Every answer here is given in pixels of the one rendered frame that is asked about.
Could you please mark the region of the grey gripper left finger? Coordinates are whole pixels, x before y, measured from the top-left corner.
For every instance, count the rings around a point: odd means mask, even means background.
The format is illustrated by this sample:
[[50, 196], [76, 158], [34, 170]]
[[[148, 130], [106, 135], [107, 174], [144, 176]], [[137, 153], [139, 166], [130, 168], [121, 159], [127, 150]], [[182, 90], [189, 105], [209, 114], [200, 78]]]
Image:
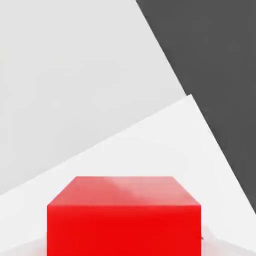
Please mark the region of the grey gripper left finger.
[[13, 256], [47, 256], [47, 234], [18, 246]]

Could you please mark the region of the small red cube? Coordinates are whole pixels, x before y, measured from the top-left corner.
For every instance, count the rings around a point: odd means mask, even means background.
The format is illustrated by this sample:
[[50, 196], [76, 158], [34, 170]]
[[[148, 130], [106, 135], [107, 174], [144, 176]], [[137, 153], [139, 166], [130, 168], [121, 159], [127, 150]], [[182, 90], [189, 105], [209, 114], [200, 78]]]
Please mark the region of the small red cube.
[[77, 176], [47, 205], [47, 256], [202, 256], [201, 205], [171, 176]]

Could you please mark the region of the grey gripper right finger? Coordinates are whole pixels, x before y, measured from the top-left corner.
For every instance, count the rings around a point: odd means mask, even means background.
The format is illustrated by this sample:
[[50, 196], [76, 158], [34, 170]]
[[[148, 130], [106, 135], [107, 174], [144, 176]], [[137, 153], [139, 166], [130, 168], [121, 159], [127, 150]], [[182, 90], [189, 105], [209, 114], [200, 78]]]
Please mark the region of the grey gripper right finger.
[[210, 229], [201, 229], [201, 256], [255, 256], [255, 252], [218, 239]]

